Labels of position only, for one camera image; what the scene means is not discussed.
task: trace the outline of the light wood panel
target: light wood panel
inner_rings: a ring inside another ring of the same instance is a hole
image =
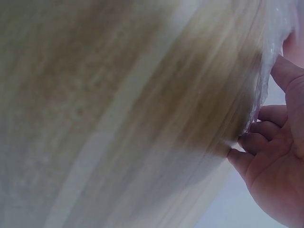
[[[1,227],[193,227],[252,107],[262,1],[0,4]]]

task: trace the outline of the hand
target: hand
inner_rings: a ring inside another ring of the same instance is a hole
[[[304,228],[304,69],[279,57],[272,70],[286,105],[265,106],[261,122],[240,137],[246,151],[232,149],[228,160],[256,203],[291,228]]]

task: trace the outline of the finger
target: finger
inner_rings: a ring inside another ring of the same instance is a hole
[[[280,127],[270,121],[262,121],[252,123],[249,129],[250,133],[259,133],[264,136],[268,141],[271,141],[279,132]]]
[[[286,92],[292,81],[304,75],[304,70],[284,57],[278,56],[276,63],[272,68],[271,75],[279,87]]]
[[[286,93],[288,119],[294,137],[294,142],[299,148],[304,147],[304,69],[297,67],[288,60],[279,57],[272,70],[272,75],[277,84]],[[304,158],[304,151],[299,157]]]
[[[263,106],[258,114],[260,121],[270,121],[279,127],[283,127],[288,119],[286,105]]]
[[[236,149],[231,149],[228,156],[228,161],[234,166],[243,179],[246,177],[248,167],[254,159],[250,153],[240,152]]]
[[[241,136],[238,143],[246,152],[256,155],[267,145],[268,140],[258,133],[249,133]]]

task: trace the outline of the clear plastic wrap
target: clear plastic wrap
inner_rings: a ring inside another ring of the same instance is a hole
[[[250,122],[257,121],[258,111],[267,97],[268,80],[277,56],[282,52],[283,42],[289,34],[297,30],[297,16],[295,13],[296,0],[267,0],[264,48],[262,66],[257,80],[254,106]]]

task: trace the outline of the beige surface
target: beige surface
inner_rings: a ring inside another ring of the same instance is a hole
[[[0,226],[193,227],[251,109],[261,0],[0,3]]]

